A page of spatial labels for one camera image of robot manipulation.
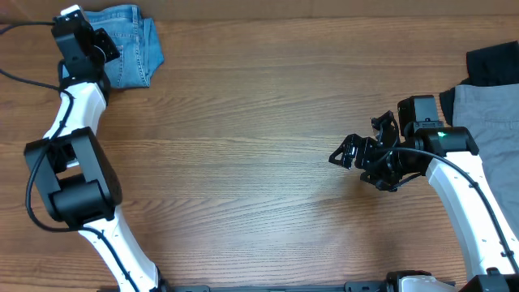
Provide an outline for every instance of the wooden table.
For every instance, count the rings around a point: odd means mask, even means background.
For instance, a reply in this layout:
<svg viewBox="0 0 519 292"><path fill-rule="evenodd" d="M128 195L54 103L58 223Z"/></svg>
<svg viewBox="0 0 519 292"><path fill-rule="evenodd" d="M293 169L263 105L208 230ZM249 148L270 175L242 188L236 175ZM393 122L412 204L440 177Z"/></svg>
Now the wooden table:
<svg viewBox="0 0 519 292"><path fill-rule="evenodd" d="M164 65L151 88L113 92L98 138L135 237L172 284L341 284L400 269L465 282L455 234L424 178L381 192L327 159L347 134L371 135L370 117L464 79L465 52L517 39L518 17L157 29ZM56 84L48 28L9 32L0 50L3 69ZM89 243L37 229L24 209L24 145L48 130L58 95L4 77L0 89L0 290L115 285Z"/></svg>

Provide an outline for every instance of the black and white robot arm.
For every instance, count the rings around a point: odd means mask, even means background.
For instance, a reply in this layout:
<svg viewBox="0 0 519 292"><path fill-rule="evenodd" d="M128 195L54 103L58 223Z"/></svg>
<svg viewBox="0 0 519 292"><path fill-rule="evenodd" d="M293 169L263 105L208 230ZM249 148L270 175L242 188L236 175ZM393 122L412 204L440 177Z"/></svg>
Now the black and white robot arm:
<svg viewBox="0 0 519 292"><path fill-rule="evenodd" d="M102 152L95 134L106 109L109 81L103 70L118 51L102 30L93 31L78 6L62 11L55 19L53 35L64 60L60 63L60 86L74 97L65 128L52 141L36 174L36 186L49 215L78 230L99 252L121 291L169 291L156 265L143 253L122 215L122 193L117 175ZM29 168L49 137L58 129L70 100L62 104L53 126L43 140L27 144L24 155ZM402 135L391 112L371 120L379 132L376 139L349 135L329 161L365 170L361 179L381 191L396 191L407 182L404 175L425 175L440 196L465 260L468 279L487 275L490 268L502 274L517 273L519 242L488 187L478 148L465 128L445 128L439 122L434 97L411 97L398 105ZM478 183L489 208L474 186L444 161L402 149L417 149L451 161ZM58 179L56 174L80 165L82 174ZM496 222L503 236L496 232ZM89 231L104 235L100 238Z"/></svg>

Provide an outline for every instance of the gray cloth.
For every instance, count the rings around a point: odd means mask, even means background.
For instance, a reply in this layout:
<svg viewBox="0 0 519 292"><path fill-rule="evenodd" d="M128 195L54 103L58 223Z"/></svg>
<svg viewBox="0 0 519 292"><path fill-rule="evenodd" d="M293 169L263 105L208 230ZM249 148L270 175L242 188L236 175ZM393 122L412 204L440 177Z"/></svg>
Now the gray cloth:
<svg viewBox="0 0 519 292"><path fill-rule="evenodd" d="M456 86L453 125L476 140L488 185L519 236L519 84Z"/></svg>

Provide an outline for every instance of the folded garment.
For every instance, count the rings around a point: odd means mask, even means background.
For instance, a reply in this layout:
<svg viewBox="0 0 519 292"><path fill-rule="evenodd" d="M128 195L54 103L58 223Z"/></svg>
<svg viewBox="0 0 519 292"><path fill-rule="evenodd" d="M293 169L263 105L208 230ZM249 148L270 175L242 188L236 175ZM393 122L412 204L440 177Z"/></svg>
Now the folded garment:
<svg viewBox="0 0 519 292"><path fill-rule="evenodd" d="M469 78L461 84L496 86L519 84L519 43L494 45L467 53ZM453 124L453 105L456 89L440 93L441 109L447 124Z"/></svg>
<svg viewBox="0 0 519 292"><path fill-rule="evenodd" d="M136 5L86 14L94 29L106 30L121 54L105 65L112 88L149 87L153 73L164 62L153 19L142 19Z"/></svg>
<svg viewBox="0 0 519 292"><path fill-rule="evenodd" d="M456 86L453 125L469 129L503 214L519 236L519 84Z"/></svg>

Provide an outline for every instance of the blue denim cloth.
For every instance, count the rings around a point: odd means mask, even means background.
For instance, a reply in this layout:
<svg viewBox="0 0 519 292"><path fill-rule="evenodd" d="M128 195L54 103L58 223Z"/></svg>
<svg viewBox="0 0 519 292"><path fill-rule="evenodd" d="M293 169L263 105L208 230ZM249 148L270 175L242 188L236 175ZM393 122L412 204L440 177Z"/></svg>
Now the blue denim cloth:
<svg viewBox="0 0 519 292"><path fill-rule="evenodd" d="M153 19L142 19L136 5L86 14L94 29L106 30L121 54L105 65L112 88L149 87L153 73L164 62Z"/></svg>

